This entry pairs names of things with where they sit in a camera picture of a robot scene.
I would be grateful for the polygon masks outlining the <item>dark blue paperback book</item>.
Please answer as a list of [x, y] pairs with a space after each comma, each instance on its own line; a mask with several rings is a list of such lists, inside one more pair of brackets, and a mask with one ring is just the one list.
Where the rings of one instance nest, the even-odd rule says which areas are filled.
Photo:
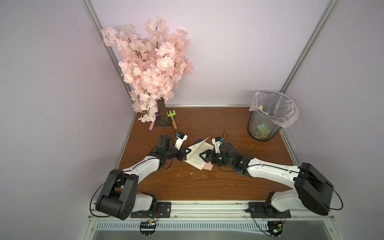
[[206, 151], [206, 150], [212, 150], [214, 148], [213, 145], [207, 143], [208, 138], [200, 141], [197, 144], [194, 144], [189, 147], [192, 151], [187, 155], [187, 159], [185, 162], [198, 170], [203, 170], [202, 167], [204, 165], [204, 161], [200, 158], [199, 154]]

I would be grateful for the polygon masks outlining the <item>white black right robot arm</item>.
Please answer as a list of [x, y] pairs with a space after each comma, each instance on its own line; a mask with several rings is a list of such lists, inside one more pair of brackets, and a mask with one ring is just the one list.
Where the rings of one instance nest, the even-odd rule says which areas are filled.
[[266, 201], [278, 212], [306, 208], [326, 216], [333, 210], [331, 200], [336, 192], [333, 184], [309, 163], [288, 166], [265, 162], [239, 154], [231, 143], [221, 144], [218, 152], [206, 150], [199, 156], [214, 166], [230, 167], [238, 175], [266, 179], [289, 187], [288, 191], [273, 192]]

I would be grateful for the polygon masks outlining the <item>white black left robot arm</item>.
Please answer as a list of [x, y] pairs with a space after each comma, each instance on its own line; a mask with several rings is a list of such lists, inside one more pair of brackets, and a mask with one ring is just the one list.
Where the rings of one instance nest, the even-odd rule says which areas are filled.
[[96, 202], [96, 194], [91, 197], [90, 214], [97, 218], [114, 217], [120, 220], [126, 220], [134, 214], [154, 222], [161, 214], [157, 198], [150, 194], [138, 194], [139, 183], [162, 168], [168, 160], [185, 161], [191, 152], [191, 149], [183, 147], [187, 138], [187, 135], [177, 133], [176, 142], [171, 146], [173, 137], [161, 135], [158, 144], [143, 160], [130, 168], [110, 171], [105, 182], [96, 190], [100, 192]]

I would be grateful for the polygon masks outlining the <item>pink sticky note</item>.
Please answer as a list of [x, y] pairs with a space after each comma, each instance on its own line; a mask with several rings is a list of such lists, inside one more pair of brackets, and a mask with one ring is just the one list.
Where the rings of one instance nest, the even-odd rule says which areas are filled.
[[207, 171], [211, 171], [213, 169], [213, 167], [214, 166], [212, 164], [210, 164], [210, 163], [204, 163], [202, 169], [203, 170], [207, 170]]

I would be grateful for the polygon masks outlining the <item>black mesh waste bin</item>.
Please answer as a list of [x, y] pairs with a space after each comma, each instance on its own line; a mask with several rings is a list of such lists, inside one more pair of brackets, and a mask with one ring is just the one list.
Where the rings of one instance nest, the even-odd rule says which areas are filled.
[[273, 122], [278, 118], [275, 110], [280, 99], [278, 93], [256, 92], [249, 109], [251, 116], [247, 126], [247, 131], [253, 139], [267, 142], [281, 129]]

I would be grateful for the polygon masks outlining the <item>clear plastic bin liner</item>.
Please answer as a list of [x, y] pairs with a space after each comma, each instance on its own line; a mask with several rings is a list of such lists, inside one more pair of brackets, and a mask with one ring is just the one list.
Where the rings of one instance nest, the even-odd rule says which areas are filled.
[[256, 92], [249, 108], [276, 126], [288, 128], [299, 119], [299, 109], [288, 96], [276, 92]]

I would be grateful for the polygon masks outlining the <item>left small circuit board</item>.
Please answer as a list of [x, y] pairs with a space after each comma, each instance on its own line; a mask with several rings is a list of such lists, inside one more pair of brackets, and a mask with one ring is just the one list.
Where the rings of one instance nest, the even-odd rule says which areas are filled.
[[157, 223], [154, 221], [143, 221], [139, 225], [139, 230], [143, 238], [150, 238], [157, 230]]

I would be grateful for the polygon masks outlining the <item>small circuit board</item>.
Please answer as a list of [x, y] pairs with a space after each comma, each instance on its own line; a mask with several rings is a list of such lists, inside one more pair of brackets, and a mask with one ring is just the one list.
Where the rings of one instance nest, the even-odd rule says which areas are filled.
[[278, 221], [268, 221], [267, 227], [267, 233], [272, 237], [280, 237], [284, 231], [283, 223]]
[[150, 238], [157, 230], [157, 223], [154, 221], [143, 221], [139, 225], [139, 230], [143, 238]]

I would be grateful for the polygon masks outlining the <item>right small circuit board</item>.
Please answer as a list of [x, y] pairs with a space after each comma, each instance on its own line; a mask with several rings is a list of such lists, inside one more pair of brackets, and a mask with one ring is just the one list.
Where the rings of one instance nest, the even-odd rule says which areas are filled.
[[283, 223], [278, 221], [268, 221], [267, 227], [267, 233], [272, 237], [280, 237], [284, 231]]

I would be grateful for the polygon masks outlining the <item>pink artificial cherry blossom tree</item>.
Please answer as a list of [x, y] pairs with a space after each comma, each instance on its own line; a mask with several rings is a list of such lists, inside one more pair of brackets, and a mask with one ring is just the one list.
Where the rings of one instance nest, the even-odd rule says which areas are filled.
[[194, 67], [186, 55], [190, 46], [188, 32], [176, 29], [169, 33], [162, 16], [156, 21], [147, 20], [147, 39], [133, 33], [132, 25], [120, 26], [118, 30], [101, 30], [106, 46], [117, 46], [122, 56], [118, 65], [124, 82], [131, 85], [132, 107], [140, 113], [139, 121], [153, 122], [158, 112], [158, 100], [167, 103], [174, 97], [173, 88], [178, 86], [185, 74], [192, 74]]

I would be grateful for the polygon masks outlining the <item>dark metal tree base plate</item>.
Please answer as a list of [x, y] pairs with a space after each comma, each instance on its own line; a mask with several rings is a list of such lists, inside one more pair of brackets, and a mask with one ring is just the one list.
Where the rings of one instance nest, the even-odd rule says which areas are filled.
[[173, 126], [172, 124], [172, 119], [171, 118], [167, 118], [166, 121], [163, 121], [162, 117], [157, 117], [156, 120], [155, 120], [155, 127], [166, 127], [166, 126]]

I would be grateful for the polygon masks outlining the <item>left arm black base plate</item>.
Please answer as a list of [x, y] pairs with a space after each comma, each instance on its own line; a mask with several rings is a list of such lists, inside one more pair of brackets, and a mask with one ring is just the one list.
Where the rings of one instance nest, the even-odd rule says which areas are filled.
[[172, 203], [171, 202], [155, 202], [152, 203], [149, 210], [146, 211], [137, 211], [132, 212], [131, 218], [141, 218], [141, 219], [162, 219], [170, 218], [171, 216]]

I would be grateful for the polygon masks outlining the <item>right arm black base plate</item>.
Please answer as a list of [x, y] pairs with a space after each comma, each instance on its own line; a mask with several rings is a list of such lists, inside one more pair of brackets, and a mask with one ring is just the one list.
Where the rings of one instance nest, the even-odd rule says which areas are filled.
[[279, 212], [270, 204], [266, 204], [265, 202], [249, 202], [248, 208], [245, 212], [251, 214], [252, 218], [289, 219], [292, 217], [289, 210]]

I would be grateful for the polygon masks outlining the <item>aluminium mounting rail frame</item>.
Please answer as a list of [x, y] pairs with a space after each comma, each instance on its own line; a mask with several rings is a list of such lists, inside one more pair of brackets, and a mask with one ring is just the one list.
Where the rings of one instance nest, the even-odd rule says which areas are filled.
[[[176, 134], [172, 133], [171, 137], [173, 137], [173, 140], [171, 141], [171, 146], [173, 146], [176, 142]], [[167, 167], [170, 167], [172, 163], [175, 163], [178, 161], [177, 159], [168, 160], [166, 164], [160, 168], [159, 170], [164, 170]], [[234, 173], [236, 176], [242, 176], [238, 175], [237, 173], [233, 172], [230, 167], [217, 167], [219, 170], [224, 171], [225, 173]], [[273, 192], [269, 193], [267, 199], [265, 201], [168, 201], [172, 203], [172, 209], [171, 209], [171, 216], [168, 218], [169, 220], [193, 220], [195, 221], [195, 227], [202, 229], [205, 226], [205, 223], [208, 219], [212, 219], [214, 222], [213, 227], [215, 229], [219, 228], [219, 221], [226, 221], [226, 220], [235, 220], [239, 218], [245, 218], [246, 220], [250, 221], [252, 224], [252, 229], [262, 232], [266, 234], [269, 237], [272, 237], [267, 233], [267, 222], [268, 221], [278, 221], [282, 222], [283, 225], [285, 222], [289, 219], [294, 218], [294, 212], [296, 211], [307, 211], [310, 214], [315, 214], [306, 208], [304, 209], [294, 209], [289, 210], [292, 217], [289, 219], [263, 219], [263, 218], [252, 218], [251, 214], [246, 213], [245, 210], [248, 208], [249, 202], [265, 202], [268, 200], [269, 196]], [[94, 202], [98, 199], [100, 192], [95, 191], [96, 196], [94, 197]], [[157, 230], [162, 225], [163, 220], [162, 219], [156, 219], [155, 222], [157, 223]]]

